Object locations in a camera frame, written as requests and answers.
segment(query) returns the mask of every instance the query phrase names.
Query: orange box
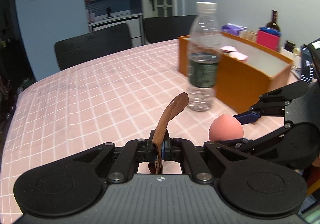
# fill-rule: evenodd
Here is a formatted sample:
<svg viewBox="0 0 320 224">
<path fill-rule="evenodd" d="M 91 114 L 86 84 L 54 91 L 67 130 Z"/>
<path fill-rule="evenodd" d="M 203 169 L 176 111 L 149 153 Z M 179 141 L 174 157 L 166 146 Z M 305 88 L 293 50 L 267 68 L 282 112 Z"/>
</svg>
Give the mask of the orange box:
<svg viewBox="0 0 320 224">
<path fill-rule="evenodd" d="M 292 60 L 269 48 L 222 32 L 222 46 L 233 46 L 248 56 L 246 61 L 221 54 L 216 97 L 237 113 L 259 101 L 259 96 L 287 84 Z M 188 74 L 189 36 L 179 37 L 179 72 Z"/>
</svg>

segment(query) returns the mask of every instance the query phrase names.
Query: black chair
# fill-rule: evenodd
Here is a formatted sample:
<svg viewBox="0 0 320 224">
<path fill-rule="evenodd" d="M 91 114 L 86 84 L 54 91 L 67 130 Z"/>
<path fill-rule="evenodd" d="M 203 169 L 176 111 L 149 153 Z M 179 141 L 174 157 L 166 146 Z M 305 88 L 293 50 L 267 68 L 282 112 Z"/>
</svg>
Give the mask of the black chair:
<svg viewBox="0 0 320 224">
<path fill-rule="evenodd" d="M 132 48 L 127 23 L 65 39 L 54 45 L 61 70 Z"/>
<path fill-rule="evenodd" d="M 144 18 L 143 28 L 149 43 L 176 39 L 189 35 L 196 15 Z"/>
</svg>

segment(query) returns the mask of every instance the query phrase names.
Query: brown leather strap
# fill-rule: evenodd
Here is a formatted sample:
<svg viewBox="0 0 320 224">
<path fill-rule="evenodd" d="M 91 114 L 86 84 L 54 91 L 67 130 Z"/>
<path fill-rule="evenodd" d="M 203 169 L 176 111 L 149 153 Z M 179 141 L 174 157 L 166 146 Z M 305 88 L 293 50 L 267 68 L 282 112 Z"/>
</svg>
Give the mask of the brown leather strap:
<svg viewBox="0 0 320 224">
<path fill-rule="evenodd" d="M 160 120 L 158 122 L 157 128 L 153 135 L 151 143 L 154 145 L 154 148 L 157 153 L 157 159 L 153 163 L 148 165 L 149 170 L 151 173 L 156 174 L 163 174 L 163 167 L 162 167 L 162 142 L 164 139 L 164 134 L 167 129 L 168 123 L 171 119 L 173 119 L 176 115 L 178 115 L 189 103 L 189 97 L 187 93 L 181 93 L 176 96 L 166 107 Z"/>
</svg>

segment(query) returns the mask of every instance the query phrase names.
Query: pink paper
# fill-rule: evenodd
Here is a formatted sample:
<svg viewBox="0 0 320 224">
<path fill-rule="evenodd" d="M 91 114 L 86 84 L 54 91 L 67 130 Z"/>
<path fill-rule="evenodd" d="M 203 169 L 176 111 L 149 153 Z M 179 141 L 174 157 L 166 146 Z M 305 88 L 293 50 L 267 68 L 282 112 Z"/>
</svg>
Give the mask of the pink paper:
<svg viewBox="0 0 320 224">
<path fill-rule="evenodd" d="M 231 46 L 221 47 L 220 49 L 228 51 L 228 52 L 237 52 L 238 51 L 235 47 L 231 47 Z"/>
<path fill-rule="evenodd" d="M 231 57 L 237 59 L 237 60 L 246 60 L 248 58 L 247 55 L 244 55 L 240 52 L 232 52 Z"/>
</svg>

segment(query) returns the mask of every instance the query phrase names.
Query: wine bottle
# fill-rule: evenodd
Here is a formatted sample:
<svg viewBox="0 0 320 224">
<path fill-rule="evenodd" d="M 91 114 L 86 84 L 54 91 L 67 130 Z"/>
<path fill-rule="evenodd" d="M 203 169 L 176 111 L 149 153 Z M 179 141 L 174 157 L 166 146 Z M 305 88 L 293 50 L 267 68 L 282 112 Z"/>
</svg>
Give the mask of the wine bottle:
<svg viewBox="0 0 320 224">
<path fill-rule="evenodd" d="M 277 24 L 277 18 L 278 18 L 278 12 L 277 11 L 272 11 L 272 19 L 269 23 L 267 23 L 266 27 L 275 29 L 280 32 L 280 27 Z"/>
</svg>

